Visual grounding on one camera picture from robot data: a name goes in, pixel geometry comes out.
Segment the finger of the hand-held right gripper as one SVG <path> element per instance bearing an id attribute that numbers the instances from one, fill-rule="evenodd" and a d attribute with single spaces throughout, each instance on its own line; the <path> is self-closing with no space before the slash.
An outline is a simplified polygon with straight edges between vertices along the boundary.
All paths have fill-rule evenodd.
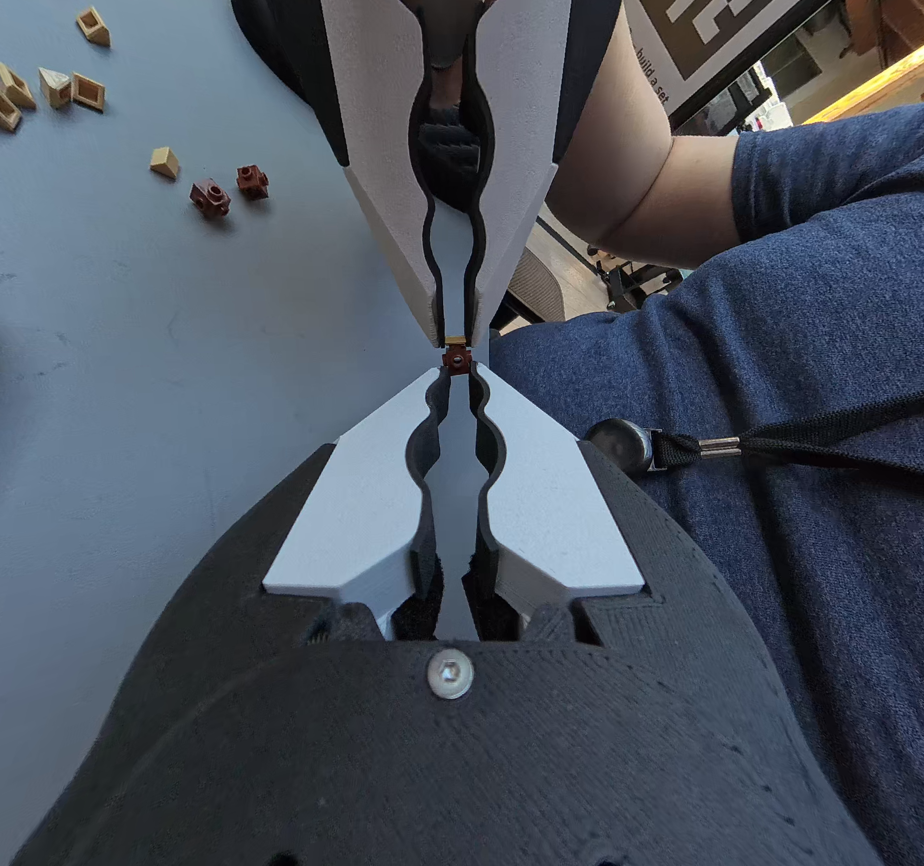
<path id="1" fill-rule="evenodd" d="M 399 290 L 440 347 L 426 256 L 432 200 L 412 165 L 411 114 L 424 82 L 422 28 L 400 0 L 320 0 L 346 140 L 345 176 Z"/>
<path id="2" fill-rule="evenodd" d="M 479 196 L 483 257 L 473 284 L 477 346 L 522 256 L 548 193 L 571 0 L 497 0 L 479 19 L 475 75 L 492 124 Z"/>

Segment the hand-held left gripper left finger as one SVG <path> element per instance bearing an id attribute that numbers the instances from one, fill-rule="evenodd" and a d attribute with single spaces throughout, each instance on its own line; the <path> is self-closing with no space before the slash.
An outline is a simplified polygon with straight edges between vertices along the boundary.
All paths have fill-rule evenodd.
<path id="1" fill-rule="evenodd" d="M 268 593 L 363 604 L 396 638 L 394 613 L 425 598 L 436 571 L 425 476 L 450 386 L 448 369 L 432 368 L 340 436 L 263 578 Z"/>

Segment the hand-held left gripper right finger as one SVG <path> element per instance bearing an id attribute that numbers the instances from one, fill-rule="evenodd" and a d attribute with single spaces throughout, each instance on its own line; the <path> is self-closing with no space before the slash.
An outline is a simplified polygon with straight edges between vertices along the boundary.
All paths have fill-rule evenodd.
<path id="1" fill-rule="evenodd" d="M 536 610 L 645 586 L 578 439 L 484 366 L 468 375 L 479 492 L 463 577 L 482 641 L 514 640 Z"/>

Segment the group of tan lego pieces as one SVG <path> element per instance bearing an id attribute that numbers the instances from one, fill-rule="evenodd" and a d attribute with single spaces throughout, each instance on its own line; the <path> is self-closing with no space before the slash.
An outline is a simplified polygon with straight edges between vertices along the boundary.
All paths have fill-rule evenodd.
<path id="1" fill-rule="evenodd" d="M 81 10 L 75 22 L 87 42 L 98 48 L 111 46 L 111 31 L 95 7 Z M 104 84 L 86 75 L 66 75 L 40 67 L 39 78 L 40 92 L 55 110 L 71 102 L 98 112 L 105 109 Z M 2 131 L 14 133 L 21 121 L 20 110 L 35 110 L 37 104 L 28 84 L 7 64 L 1 65 L 1 79 Z M 159 147 L 152 154 L 150 169 L 167 179 L 178 179 L 179 160 L 168 146 Z"/>

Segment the person's right forearm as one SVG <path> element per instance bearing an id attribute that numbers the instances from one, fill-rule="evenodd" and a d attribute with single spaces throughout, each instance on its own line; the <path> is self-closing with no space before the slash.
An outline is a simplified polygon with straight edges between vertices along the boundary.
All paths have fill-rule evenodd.
<path id="1" fill-rule="evenodd" d="M 635 52 L 621 6 L 546 205 L 589 245 L 696 268 L 742 243 L 732 201 L 737 139 L 674 136 Z"/>

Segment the black round badge reel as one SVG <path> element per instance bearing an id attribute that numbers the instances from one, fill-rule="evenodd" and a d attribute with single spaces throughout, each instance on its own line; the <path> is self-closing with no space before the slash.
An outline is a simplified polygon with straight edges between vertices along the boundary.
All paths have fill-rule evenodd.
<path id="1" fill-rule="evenodd" d="M 633 421 L 608 418 L 595 423 L 583 440 L 593 444 L 625 475 L 640 479 L 648 473 L 665 470 L 655 454 L 659 433 L 659 429 L 644 428 Z"/>

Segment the grey mesh office chair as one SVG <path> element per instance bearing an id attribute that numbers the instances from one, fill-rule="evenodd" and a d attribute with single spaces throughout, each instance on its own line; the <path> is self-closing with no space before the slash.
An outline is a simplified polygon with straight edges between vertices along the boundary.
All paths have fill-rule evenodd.
<path id="1" fill-rule="evenodd" d="M 525 248 L 491 325 L 501 329 L 502 313 L 523 318 L 530 324 L 563 322 L 566 319 L 564 295 L 548 267 Z"/>

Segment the black office chair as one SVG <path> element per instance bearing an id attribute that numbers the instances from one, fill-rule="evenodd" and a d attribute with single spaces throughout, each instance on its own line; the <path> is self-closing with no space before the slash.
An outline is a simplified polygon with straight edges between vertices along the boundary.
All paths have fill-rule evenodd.
<path id="1" fill-rule="evenodd" d="M 587 256 L 593 260 L 597 275 L 607 293 L 607 310 L 630 313 L 643 307 L 654 295 L 666 295 L 690 274 L 687 270 L 621 261 L 609 252 L 590 245 Z"/>

